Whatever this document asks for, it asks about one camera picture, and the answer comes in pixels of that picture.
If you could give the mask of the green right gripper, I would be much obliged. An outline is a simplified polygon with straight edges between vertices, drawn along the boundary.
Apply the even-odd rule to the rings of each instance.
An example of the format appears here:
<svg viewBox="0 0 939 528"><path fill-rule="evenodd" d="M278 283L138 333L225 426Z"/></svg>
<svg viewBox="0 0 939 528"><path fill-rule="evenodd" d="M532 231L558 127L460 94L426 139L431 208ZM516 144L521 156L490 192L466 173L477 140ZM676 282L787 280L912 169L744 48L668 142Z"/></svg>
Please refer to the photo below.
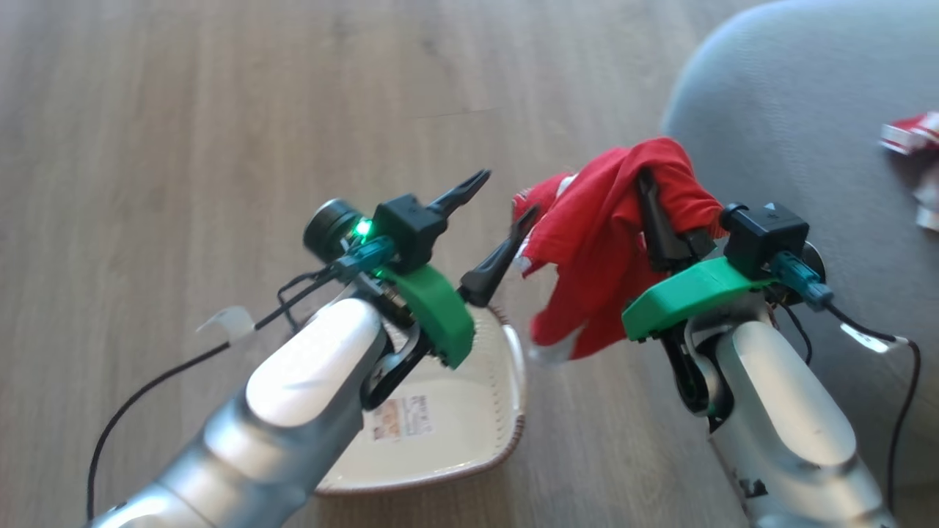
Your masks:
<svg viewBox="0 0 939 528"><path fill-rule="evenodd" d="M624 308L621 324L627 339L648 339L694 315L777 282L766 273L751 279L737 270L727 257L704 260L717 248L708 228L690 230L685 232L685 239L680 237L660 203L660 187L653 171L640 169L636 184L651 268L655 273L675 275L649 287ZM702 261L693 265L694 260Z"/></svg>

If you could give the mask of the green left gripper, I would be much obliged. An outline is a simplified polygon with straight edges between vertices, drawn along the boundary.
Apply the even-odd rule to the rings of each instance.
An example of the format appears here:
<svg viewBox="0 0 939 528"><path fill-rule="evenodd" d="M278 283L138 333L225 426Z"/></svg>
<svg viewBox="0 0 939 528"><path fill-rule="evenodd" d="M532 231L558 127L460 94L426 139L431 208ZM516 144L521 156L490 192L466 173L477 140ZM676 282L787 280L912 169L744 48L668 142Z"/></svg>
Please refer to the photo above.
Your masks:
<svg viewBox="0 0 939 528"><path fill-rule="evenodd" d="M444 219L472 201L489 181L491 171L482 169L427 206ZM510 226L509 234L490 255L460 279L457 292L449 280L433 266L425 264L400 274L388 266L378 277L392 283L415 320L432 341L436 356L450 369L456 369L469 356L475 337L475 322L466 304L484 308L512 264L517 251L536 223L540 206L532 206Z"/></svg>

